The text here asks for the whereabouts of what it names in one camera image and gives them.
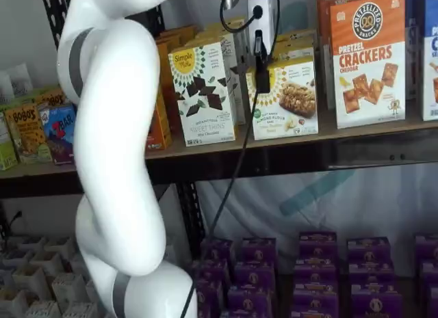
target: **black wire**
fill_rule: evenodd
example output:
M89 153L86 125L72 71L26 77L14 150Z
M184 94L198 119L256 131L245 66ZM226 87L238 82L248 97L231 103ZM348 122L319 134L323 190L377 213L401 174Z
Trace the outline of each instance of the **black wire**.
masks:
M220 21L221 21L221 23L222 23L222 26L223 26L228 32L230 32L230 33L237 33L237 32L236 32L236 29L230 29L230 28L227 26L227 24L226 24L226 22L225 22L225 20L224 20L224 15L223 15L224 3L225 3L225 0L222 0L222 1L220 2ZM276 0L276 4L277 4L277 10L278 10L278 11L277 11L277 16L276 16L276 26L275 26L274 41L273 41L273 43L272 43L271 52L270 52L270 54L269 54L269 56L268 56L268 59L267 59L267 61L266 61L266 65L265 65L265 67L267 67L267 64L269 64L270 60L272 59L272 53L274 52L275 43L276 43L276 38L277 38L277 36L278 36L278 34L279 34L279 25L280 25L280 0ZM248 20L247 23L245 23L245 25L243 26L243 29L245 29L246 27L248 27L248 26L252 23L253 20L254 20L254 16L251 17L251 18ZM238 175L239 175L240 168L242 167L242 163L243 163L243 160L244 160L244 157L245 157L245 153L246 153L246 145L247 145L247 143L248 143L249 134L250 134L251 128L252 128L252 126L253 126L253 119L254 119L254 113L255 113L255 106L256 106L256 104L257 104L257 98L258 98L258 96L259 96L259 93L258 93L258 92L255 92L255 95L254 95L254 103L253 103L253 107L252 107L252 109L251 109L251 119L250 119L250 122L248 123L248 126L247 126L247 128L246 128L246 134L245 134L245 138L244 138L244 143L243 143L242 149L240 150L239 159L237 160L237 165L236 165L236 167L235 167L235 169L234 169L234 173L233 173L233 176L231 177L231 180L230 180L230 183L229 183L229 185L228 185L228 188L227 188L227 190L225 191L224 198L222 199L222 202L221 202L220 205L219 205L218 212L216 212L216 215L214 216L213 222L211 223L211 226L210 226L210 229L209 229L209 232L208 232L208 236L207 236L207 243L209 243L209 242L213 239L213 237L214 237L214 229L216 228L216 225L218 224L218 221L219 221L219 217L220 217L220 215L221 215L222 212L224 211L225 203L227 202L227 199L228 199L228 197L229 197L229 194L231 193L231 189L233 188L234 182L235 182L236 178L237 178ZM204 252L202 253L202 255L201 255L201 260L204 260L205 257L206 257L206 255L207 255L207 251L204 251ZM192 299L192 296L193 296L194 290L195 290L195 285L194 285L194 282L192 282L192 286L190 287L189 294L188 294L188 296L187 296L187 299L185 300L184 308L183 308L183 311L182 311L182 313L181 313L181 318L185 318L185 314L187 313L187 310L188 310L188 308L189 308L190 301L191 301L191 299Z

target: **brand logo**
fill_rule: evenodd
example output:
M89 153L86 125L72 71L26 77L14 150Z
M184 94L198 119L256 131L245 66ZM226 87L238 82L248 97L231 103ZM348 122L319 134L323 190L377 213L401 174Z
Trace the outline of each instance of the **brand logo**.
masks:
M371 40L381 30L382 10L375 3L367 2L359 7L353 17L353 30L362 40Z

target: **white robot link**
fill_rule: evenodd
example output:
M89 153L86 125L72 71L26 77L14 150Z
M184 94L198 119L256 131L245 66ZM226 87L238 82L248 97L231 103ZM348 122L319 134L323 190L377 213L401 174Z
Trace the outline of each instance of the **white robot link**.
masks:
M71 0L57 57L60 84L79 105L74 151L85 195L77 243L117 317L180 317L192 286L182 269L163 261L166 232L144 162L157 48L143 26L124 19L163 1ZM196 311L192 296L186 317Z

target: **pretzel crackers box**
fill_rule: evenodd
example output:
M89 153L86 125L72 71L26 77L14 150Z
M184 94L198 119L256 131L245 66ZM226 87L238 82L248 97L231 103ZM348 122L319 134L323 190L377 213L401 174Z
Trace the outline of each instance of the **pretzel crackers box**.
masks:
M330 6L339 129L404 119L404 0Z
M421 0L422 16L422 115L438 119L438 0Z

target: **cracker image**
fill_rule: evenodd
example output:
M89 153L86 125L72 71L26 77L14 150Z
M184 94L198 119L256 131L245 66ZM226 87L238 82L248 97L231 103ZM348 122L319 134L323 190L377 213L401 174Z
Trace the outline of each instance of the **cracker image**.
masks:
M360 109L359 98L355 89L344 91L344 102L347 114Z
M370 84L370 96L367 101L373 104L377 104L378 98L381 96L383 90L383 83L379 80L373 79Z
M280 106L293 114L311 118L316 112L315 92L295 83L283 85Z
M368 86L367 76L365 74L359 75L353 79L356 95L370 101L370 87Z
M393 87L397 76L398 65L386 63L383 69L382 83L387 87Z

